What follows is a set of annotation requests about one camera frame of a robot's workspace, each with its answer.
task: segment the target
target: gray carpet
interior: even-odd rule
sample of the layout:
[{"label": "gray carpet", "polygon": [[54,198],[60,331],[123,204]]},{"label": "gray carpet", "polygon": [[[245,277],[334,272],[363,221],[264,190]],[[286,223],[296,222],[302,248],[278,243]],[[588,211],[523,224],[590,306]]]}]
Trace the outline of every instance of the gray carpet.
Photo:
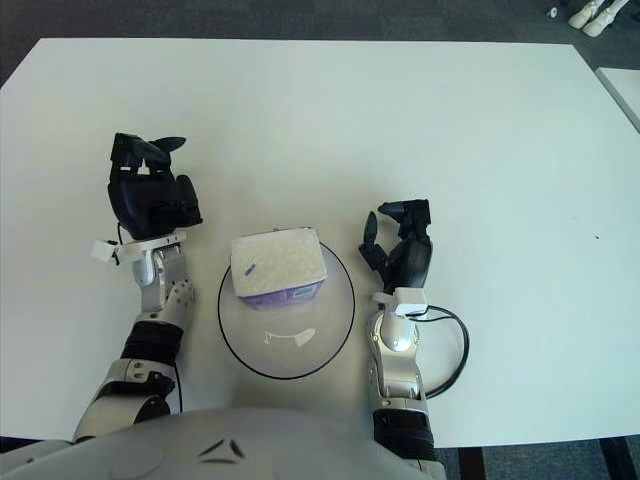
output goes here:
[{"label": "gray carpet", "polygon": [[[194,37],[445,40],[573,44],[593,68],[640,69],[640,0],[600,38],[566,21],[585,0],[1,0],[0,79],[43,37]],[[556,19],[545,11],[556,6]],[[627,439],[640,472],[640,436]],[[449,478],[456,449],[439,451]],[[484,474],[502,479],[608,479],[598,441],[482,449]]]}]

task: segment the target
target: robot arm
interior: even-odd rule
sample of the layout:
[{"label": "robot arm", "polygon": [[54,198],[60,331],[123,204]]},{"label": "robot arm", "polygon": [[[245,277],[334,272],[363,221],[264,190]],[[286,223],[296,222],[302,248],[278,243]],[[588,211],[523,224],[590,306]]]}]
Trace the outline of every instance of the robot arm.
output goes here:
[{"label": "robot arm", "polygon": [[418,329],[407,316],[423,315],[428,303],[423,286],[431,261],[432,244],[426,233],[431,222],[427,200],[385,203],[379,212],[400,224],[401,242],[387,256],[375,244],[377,220],[369,214],[360,246],[372,270],[384,282],[384,292],[373,301],[381,310],[367,332],[372,357],[369,399],[375,440],[422,468],[435,462],[434,441],[420,369],[416,364]]},{"label": "robot arm", "polygon": [[[201,223],[198,203],[186,176],[173,178],[169,152],[181,138],[145,142],[116,134],[109,197],[114,213],[136,239],[126,245],[98,241],[92,255],[117,265],[133,265],[141,312],[120,359],[109,368],[83,415],[74,441],[119,430],[170,413],[174,364],[187,314],[195,301],[176,227]],[[149,174],[138,174],[146,162]]]}]

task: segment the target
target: white robot shell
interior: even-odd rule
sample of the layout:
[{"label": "white robot shell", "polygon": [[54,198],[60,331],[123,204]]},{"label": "white robot shell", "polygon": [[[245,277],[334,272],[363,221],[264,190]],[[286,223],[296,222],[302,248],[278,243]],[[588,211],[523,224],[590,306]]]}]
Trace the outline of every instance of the white robot shell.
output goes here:
[{"label": "white robot shell", "polygon": [[422,463],[420,471],[362,434],[326,418],[287,410],[234,408],[139,423],[39,458],[2,478],[445,478],[439,463]]}]

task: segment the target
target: white plate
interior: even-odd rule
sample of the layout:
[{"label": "white plate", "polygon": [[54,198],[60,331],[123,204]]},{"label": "white plate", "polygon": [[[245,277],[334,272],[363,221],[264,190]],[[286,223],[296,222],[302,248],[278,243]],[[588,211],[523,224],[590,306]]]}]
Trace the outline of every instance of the white plate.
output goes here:
[{"label": "white plate", "polygon": [[355,300],[349,274],[325,245],[327,280],[302,305],[255,310],[233,292],[230,270],[222,280],[218,318],[231,352],[256,373],[293,379],[320,370],[337,355],[353,324]]}]

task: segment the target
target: wire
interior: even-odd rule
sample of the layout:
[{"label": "wire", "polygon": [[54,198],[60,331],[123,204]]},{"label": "wire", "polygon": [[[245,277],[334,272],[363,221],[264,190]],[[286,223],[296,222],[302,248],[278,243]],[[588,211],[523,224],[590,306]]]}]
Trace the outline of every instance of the wire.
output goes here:
[{"label": "wire", "polygon": [[462,347],[462,358],[460,359],[460,362],[458,363],[458,366],[456,367],[456,369],[449,376],[449,378],[447,378],[443,383],[441,383],[435,388],[432,388],[428,392],[425,392],[424,393],[425,399],[436,397],[446,392],[447,390],[449,390],[453,386],[453,384],[456,383],[456,381],[458,380],[458,377],[464,370],[464,367],[467,364],[467,357],[469,356],[469,331],[467,330],[467,327],[464,324],[464,322],[460,320],[460,317],[458,317],[452,311],[447,310],[446,308],[437,307],[435,305],[429,305],[429,307],[424,312],[424,314],[426,315],[426,313],[429,312],[430,310],[435,310],[437,312],[444,313],[444,315],[436,318],[425,318],[425,319],[418,319],[410,316],[408,316],[407,318],[412,322],[418,322],[418,323],[437,322],[438,320],[444,320],[446,318],[451,318],[452,320],[455,320],[458,323],[460,330],[462,330],[463,347]]},{"label": "wire", "polygon": [[176,382],[178,383],[178,399],[180,400],[180,413],[183,412],[182,408],[182,384],[180,383],[180,374],[178,373],[178,364],[174,362],[173,370],[176,372]]},{"label": "wire", "polygon": [[120,225],[120,222],[118,222],[118,240],[120,241],[120,245],[122,245],[122,232],[120,231],[121,228],[122,225]]}]

